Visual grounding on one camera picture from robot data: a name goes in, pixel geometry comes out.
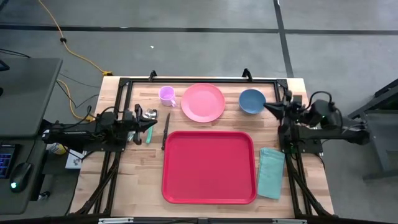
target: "gray floor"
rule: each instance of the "gray floor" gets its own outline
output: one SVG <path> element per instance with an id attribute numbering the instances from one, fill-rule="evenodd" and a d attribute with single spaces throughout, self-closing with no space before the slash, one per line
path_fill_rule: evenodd
<path id="1" fill-rule="evenodd" d="M 64 26 L 277 28 L 271 0 L 106 0 L 44 1 Z M 396 30 L 397 1 L 280 0 L 286 29 Z M 36 1 L 13 0 L 0 12 L 0 23 L 46 25 L 52 21 Z M 286 77 L 278 34 L 166 32 L 64 32 L 71 49 L 115 75 L 239 76 L 249 68 L 256 77 Z M 343 114 L 367 102 L 398 77 L 396 35 L 287 35 L 295 77 L 308 93 L 326 90 Z M 68 54 L 54 31 L 0 30 L 0 48 L 33 57 L 61 57 L 62 73 L 91 85 L 101 74 Z M 77 103 L 98 93 L 65 80 Z M 77 110 L 84 114 L 86 105 Z M 68 100 L 55 87 L 45 117 L 75 119 Z M 343 141 L 325 143 L 326 174 L 335 213 L 346 218 L 397 222 L 398 179 L 363 182 L 378 171 L 370 146 Z M 21 217 L 63 215 L 73 182 L 54 192 L 51 209 L 31 209 Z"/>

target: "wooden table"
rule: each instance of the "wooden table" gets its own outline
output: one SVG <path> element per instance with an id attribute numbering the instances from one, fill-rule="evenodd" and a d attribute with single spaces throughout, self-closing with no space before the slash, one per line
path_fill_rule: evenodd
<path id="1" fill-rule="evenodd" d="M 104 77 L 96 113 L 113 106 L 120 77 Z M 289 89 L 295 95 L 302 95 L 308 104 L 302 78 L 288 78 Z M 191 84 L 169 83 L 175 88 L 177 103 Z M 271 84 L 215 84 L 224 94 L 226 107 L 219 119 L 211 123 L 196 123 L 188 119 L 181 110 L 160 104 L 158 91 L 161 83 L 135 83 L 132 88 L 130 110 L 139 103 L 143 110 L 156 108 L 159 111 L 158 123 L 154 126 L 152 142 L 137 146 L 129 143 L 122 154 L 116 184 L 112 216 L 130 217 L 230 217 L 230 218 L 292 218 L 294 217 L 290 196 L 287 170 L 284 171 L 282 195 L 279 200 L 257 196 L 249 205 L 176 205 L 164 200 L 161 192 L 164 153 L 162 146 L 163 130 L 168 112 L 171 112 L 169 134 L 177 130 L 223 130 L 244 131 L 252 137 L 258 166 L 259 150 L 262 147 L 279 150 L 277 140 L 278 122 L 264 110 L 261 114 L 245 115 L 239 110 L 239 94 L 248 88 L 263 92 L 268 102 L 275 102 L 274 87 Z M 141 135 L 145 142 L 146 133 Z M 103 152 L 93 153 L 84 160 L 71 206 L 71 212 L 78 210 L 93 193 L 100 179 Z M 304 154 L 303 164 L 307 184 L 314 196 L 333 213 L 325 171 L 318 157 Z M 300 208 L 304 211 L 301 190 L 297 191 Z"/>

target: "computer mouse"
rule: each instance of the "computer mouse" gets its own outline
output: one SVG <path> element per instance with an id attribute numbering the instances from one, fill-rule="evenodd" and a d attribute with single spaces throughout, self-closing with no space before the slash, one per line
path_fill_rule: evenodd
<path id="1" fill-rule="evenodd" d="M 18 164 L 10 175 L 10 189 L 14 193 L 19 193 L 25 190 L 29 180 L 30 170 L 32 164 L 23 162 Z"/>

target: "small cup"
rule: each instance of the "small cup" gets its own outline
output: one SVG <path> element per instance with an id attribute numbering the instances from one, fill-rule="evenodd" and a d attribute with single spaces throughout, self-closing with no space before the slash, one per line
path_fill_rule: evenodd
<path id="1" fill-rule="evenodd" d="M 160 88 L 159 98 L 164 106 L 177 106 L 175 102 L 175 92 L 173 87 L 171 86 L 163 86 L 162 88 Z"/>

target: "knife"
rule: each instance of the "knife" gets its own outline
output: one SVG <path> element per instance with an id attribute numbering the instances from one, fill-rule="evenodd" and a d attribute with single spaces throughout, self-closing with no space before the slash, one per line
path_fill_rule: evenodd
<path id="1" fill-rule="evenodd" d="M 166 145 L 167 131 L 169 130 L 169 121 L 170 121 L 170 113 L 167 115 L 166 125 L 164 126 L 162 150 L 164 150 L 164 147 Z"/>

